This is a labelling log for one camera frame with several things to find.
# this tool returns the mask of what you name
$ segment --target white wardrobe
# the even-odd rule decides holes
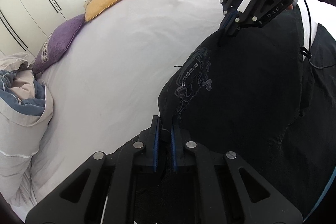
[[[85,0],[0,0],[0,51],[36,56],[60,24],[85,12]]]

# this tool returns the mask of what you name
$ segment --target triangular cutout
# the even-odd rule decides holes
[[[269,192],[262,187],[245,169],[240,168],[239,173],[252,203],[257,203],[265,198],[269,198]]]
[[[90,176],[90,169],[86,169],[80,174],[66,189],[62,191],[60,197],[72,203],[77,203],[81,198],[86,182]]]

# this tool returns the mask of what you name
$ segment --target person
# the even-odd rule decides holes
[[[319,24],[312,57],[303,59],[300,8],[290,9],[261,29],[209,36],[166,83],[158,103],[164,130],[176,115],[192,140],[238,153],[306,223],[320,223],[336,196],[336,66],[311,63],[336,64],[336,43]]]

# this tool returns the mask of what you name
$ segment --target bed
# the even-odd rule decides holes
[[[308,4],[313,37],[318,22],[333,34],[334,21],[319,15],[326,4]],[[307,47],[308,16],[302,0],[299,6]],[[222,19],[219,0],[122,0],[85,25],[63,58],[40,76],[54,113],[11,204],[17,215],[24,220],[94,152],[113,153],[148,128],[175,66]]]

